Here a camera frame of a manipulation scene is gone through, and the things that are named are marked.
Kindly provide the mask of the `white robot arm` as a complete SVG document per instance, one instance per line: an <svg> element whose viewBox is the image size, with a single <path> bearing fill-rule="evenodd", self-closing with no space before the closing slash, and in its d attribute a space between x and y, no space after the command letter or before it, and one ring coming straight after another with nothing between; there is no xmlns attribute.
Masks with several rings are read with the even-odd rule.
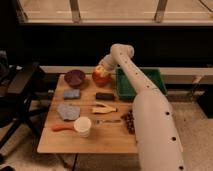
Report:
<svg viewBox="0 0 213 171"><path fill-rule="evenodd" d="M132 62L131 45L113 44L99 64L111 71L119 65L136 96L132 103L141 171L186 171L173 110L160 89Z"/></svg>

